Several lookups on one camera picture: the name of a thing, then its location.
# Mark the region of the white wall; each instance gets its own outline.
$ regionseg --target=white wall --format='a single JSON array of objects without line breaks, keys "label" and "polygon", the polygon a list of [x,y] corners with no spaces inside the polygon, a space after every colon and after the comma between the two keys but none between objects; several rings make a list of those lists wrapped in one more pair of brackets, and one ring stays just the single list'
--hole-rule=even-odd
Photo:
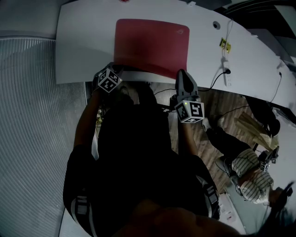
[{"label": "white wall", "polygon": [[266,206],[245,201],[243,197],[237,194],[233,184],[228,186],[226,191],[244,225],[246,233],[253,234],[257,232],[263,224]]},{"label": "white wall", "polygon": [[[268,171],[274,179],[274,188],[284,188],[291,181],[296,181],[296,128],[287,125],[280,116],[277,119],[281,123],[278,134],[279,152],[277,164],[271,164]],[[296,218],[296,185],[294,193],[290,197],[287,208],[293,212]]]},{"label": "white wall", "polygon": [[0,0],[0,37],[56,37],[61,5],[69,0]]}]

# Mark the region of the power outlet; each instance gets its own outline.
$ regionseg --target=power outlet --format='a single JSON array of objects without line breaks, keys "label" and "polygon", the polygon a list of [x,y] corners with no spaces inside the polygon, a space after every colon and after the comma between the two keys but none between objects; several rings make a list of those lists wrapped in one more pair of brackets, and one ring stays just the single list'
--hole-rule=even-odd
[{"label": "power outlet", "polygon": [[[229,61],[223,62],[223,71],[226,71],[227,69],[230,70]],[[223,74],[224,75],[224,83],[227,87],[231,87],[232,80],[231,80],[231,74]]]}]

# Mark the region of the floor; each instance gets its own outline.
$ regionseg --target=floor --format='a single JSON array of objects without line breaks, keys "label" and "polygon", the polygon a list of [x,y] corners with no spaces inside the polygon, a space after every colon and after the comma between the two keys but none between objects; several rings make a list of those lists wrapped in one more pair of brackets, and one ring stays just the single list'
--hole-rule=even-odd
[{"label": "floor", "polygon": [[[138,103],[137,93],[128,83],[123,82],[123,84],[129,89],[129,93],[135,104]],[[150,86],[154,93],[159,91],[174,88],[174,84],[166,83],[151,83]],[[169,105],[170,98],[175,94],[174,90],[166,90],[164,92],[158,93],[155,97],[159,104]],[[208,92],[200,92],[201,101],[204,103],[205,116],[208,118],[213,118],[216,115],[224,114],[228,111],[231,111],[235,108],[241,106],[247,106],[247,100],[239,94],[219,91],[219,90],[210,90]],[[252,112],[249,107],[244,107],[238,110],[234,110],[225,115],[225,121],[223,129],[230,135],[235,136],[239,140],[246,142],[251,147],[254,146],[254,142],[249,136],[246,136],[245,133],[238,129],[234,124],[234,118],[237,118],[241,115],[242,112],[252,115]],[[178,117],[175,112],[169,113],[169,126],[170,126],[170,136],[172,141],[172,150],[178,153]],[[191,125],[194,130],[194,140],[197,144],[199,157],[203,160],[207,166],[219,193],[222,193],[224,187],[230,182],[227,174],[222,172],[216,165],[215,160],[222,156],[216,148],[214,148],[209,142],[201,123],[196,123]]]}]

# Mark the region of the red mat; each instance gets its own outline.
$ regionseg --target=red mat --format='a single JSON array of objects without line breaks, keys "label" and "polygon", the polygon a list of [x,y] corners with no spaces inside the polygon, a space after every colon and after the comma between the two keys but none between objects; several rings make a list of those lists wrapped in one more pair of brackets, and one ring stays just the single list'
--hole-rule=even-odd
[{"label": "red mat", "polygon": [[189,28],[155,20],[116,23],[114,62],[176,79],[187,69]]}]

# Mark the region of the black shirt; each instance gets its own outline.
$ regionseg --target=black shirt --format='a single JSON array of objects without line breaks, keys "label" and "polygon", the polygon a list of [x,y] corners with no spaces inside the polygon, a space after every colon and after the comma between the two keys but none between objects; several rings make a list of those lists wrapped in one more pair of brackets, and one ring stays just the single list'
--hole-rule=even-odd
[{"label": "black shirt", "polygon": [[91,236],[94,231],[112,236],[143,199],[208,216],[196,178],[215,187],[206,166],[197,156],[179,157],[171,150],[167,116],[153,119],[144,114],[136,106],[109,111],[99,134],[97,161],[83,145],[71,153],[63,200]]}]

